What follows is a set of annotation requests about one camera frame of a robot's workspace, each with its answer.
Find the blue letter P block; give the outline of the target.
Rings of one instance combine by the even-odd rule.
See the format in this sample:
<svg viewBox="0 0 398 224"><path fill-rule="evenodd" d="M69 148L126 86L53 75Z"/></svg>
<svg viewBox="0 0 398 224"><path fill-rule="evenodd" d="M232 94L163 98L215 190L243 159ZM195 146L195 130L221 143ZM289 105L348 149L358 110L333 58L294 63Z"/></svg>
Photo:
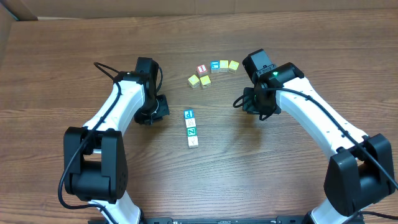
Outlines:
<svg viewBox="0 0 398 224"><path fill-rule="evenodd" d="M184 110L183 115L185 119L192 119L195 117L193 110Z"/></svg>

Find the white natural wood block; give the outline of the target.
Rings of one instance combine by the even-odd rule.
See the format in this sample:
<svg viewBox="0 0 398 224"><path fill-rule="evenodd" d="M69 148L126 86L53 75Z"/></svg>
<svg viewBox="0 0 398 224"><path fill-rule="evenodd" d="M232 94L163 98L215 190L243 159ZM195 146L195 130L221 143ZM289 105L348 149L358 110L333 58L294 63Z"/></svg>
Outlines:
<svg viewBox="0 0 398 224"><path fill-rule="evenodd" d="M187 128L196 127L195 118L188 118L188 119L185 119L185 124L186 124L186 127L187 127Z"/></svg>

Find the green letter Z block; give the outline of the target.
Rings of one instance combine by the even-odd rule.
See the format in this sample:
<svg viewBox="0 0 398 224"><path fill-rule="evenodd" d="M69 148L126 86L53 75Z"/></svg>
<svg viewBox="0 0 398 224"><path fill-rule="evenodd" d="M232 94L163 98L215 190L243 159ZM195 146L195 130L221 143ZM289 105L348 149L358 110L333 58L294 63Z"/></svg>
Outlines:
<svg viewBox="0 0 398 224"><path fill-rule="evenodd" d="M196 127L189 127L187 128L187 136L196 136L197 135L197 128Z"/></svg>

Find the red letter Q block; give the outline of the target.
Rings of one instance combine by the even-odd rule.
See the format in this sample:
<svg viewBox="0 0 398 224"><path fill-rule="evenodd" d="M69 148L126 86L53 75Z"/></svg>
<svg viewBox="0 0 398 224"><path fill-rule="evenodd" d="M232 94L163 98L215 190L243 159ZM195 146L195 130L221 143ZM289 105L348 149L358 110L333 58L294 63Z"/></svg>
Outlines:
<svg viewBox="0 0 398 224"><path fill-rule="evenodd" d="M194 148L194 147L198 147L198 136L188 136L187 137L188 140L188 146L189 148Z"/></svg>

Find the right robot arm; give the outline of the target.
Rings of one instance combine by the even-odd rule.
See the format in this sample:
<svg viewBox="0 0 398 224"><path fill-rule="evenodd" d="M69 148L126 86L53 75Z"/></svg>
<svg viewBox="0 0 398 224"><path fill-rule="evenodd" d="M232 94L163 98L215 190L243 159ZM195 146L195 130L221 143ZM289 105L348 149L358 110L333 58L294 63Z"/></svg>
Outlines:
<svg viewBox="0 0 398 224"><path fill-rule="evenodd" d="M253 83L234 103L261 121L282 111L291 115L328 159L326 199L300 223L364 223L367 207L397 190L390 142L369 136L339 115L293 63L277 66L263 49L250 53L243 67Z"/></svg>

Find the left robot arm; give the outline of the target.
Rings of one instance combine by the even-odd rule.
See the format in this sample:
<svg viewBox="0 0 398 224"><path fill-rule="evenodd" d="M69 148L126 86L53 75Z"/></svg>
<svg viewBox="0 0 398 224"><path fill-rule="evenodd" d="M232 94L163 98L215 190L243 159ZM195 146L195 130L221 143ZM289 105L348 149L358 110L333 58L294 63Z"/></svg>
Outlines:
<svg viewBox="0 0 398 224"><path fill-rule="evenodd" d="M147 57L139 57L133 71L115 72L113 90L99 111L82 127L65 131L57 195L70 210L97 208L105 223L145 223L127 192L123 136L132 121L152 125L169 115L165 95L158 94L163 73Z"/></svg>

